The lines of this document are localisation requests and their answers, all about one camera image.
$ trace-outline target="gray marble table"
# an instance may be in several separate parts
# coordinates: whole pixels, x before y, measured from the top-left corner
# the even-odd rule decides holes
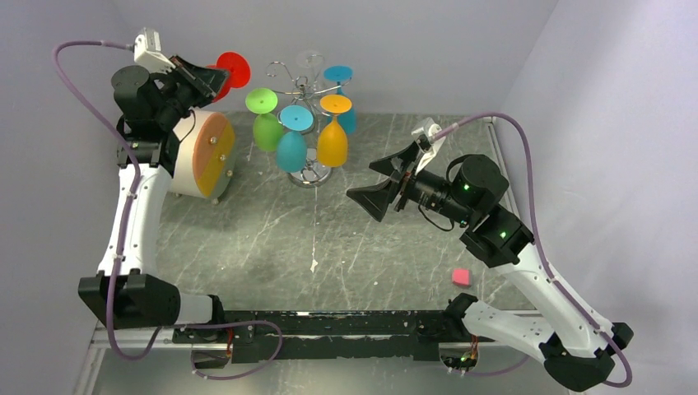
[[[414,203],[379,223],[345,195],[382,179],[369,162],[406,147],[421,118],[359,115],[348,162],[325,185],[299,188],[272,153],[253,147],[254,115],[230,114],[238,150],[230,187],[218,206],[168,195],[158,241],[161,278],[184,292],[219,295],[226,309],[442,309],[463,291],[451,272],[467,268],[473,285],[465,292],[499,309],[532,309],[465,250],[458,230],[437,230]],[[460,117],[433,118],[445,126]],[[469,152],[495,159],[484,123],[450,136],[427,169],[443,174]]]

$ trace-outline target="pink sponge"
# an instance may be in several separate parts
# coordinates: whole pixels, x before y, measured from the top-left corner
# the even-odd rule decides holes
[[[457,286],[470,286],[470,271],[468,269],[454,269],[452,280]]]

